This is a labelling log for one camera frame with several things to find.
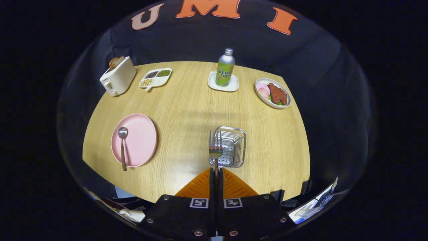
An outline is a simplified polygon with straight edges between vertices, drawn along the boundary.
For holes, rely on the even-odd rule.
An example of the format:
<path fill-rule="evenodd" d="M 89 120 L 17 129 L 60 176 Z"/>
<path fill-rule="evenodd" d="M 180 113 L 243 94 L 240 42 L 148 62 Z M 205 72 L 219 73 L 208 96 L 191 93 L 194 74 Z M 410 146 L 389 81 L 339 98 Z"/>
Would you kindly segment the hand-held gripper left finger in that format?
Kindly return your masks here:
<path fill-rule="evenodd" d="M 208 168 L 177 195 L 161 195 L 143 212 L 142 229 L 161 241 L 209 241 L 214 236 L 213 169 Z"/>

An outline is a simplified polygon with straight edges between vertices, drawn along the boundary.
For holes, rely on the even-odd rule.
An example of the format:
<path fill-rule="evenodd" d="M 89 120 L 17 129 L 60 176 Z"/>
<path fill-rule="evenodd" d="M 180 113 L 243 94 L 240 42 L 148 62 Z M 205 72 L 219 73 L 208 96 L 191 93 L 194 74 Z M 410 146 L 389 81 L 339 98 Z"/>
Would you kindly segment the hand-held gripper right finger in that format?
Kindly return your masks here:
<path fill-rule="evenodd" d="M 225 198 L 226 169 L 216 176 L 216 232 L 223 241 L 274 241 L 296 224 L 285 207 L 269 193 Z"/>

